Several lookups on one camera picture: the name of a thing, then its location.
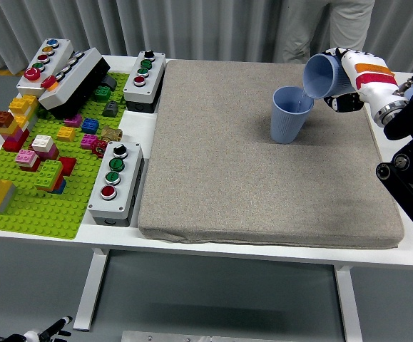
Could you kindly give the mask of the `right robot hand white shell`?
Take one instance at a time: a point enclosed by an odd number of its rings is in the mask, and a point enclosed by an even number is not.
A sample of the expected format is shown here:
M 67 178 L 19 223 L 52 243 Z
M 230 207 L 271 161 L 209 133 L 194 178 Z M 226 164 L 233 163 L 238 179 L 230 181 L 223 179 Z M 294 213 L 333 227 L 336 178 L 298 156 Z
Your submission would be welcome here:
M 384 59 L 371 53 L 346 48 L 330 48 L 324 52 L 339 63 L 348 77 L 352 92 L 326 97 L 324 101 L 339 113 L 352 112 L 368 104 L 372 113 L 385 113 L 406 105 L 407 99 L 397 95 L 399 87 Z

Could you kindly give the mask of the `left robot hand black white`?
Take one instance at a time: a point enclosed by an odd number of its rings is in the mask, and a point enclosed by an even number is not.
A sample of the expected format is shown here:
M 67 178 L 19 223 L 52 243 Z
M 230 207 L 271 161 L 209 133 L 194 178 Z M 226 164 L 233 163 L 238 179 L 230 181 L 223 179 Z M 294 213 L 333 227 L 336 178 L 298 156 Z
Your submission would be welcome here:
M 66 325 L 70 324 L 71 321 L 72 318 L 70 316 L 65 316 L 43 331 L 31 330 L 25 334 L 14 333 L 6 338 L 0 336 L 0 341 L 65 341 L 65 339 L 62 338 L 56 338 L 56 335 L 71 336 L 71 332 L 63 329 Z

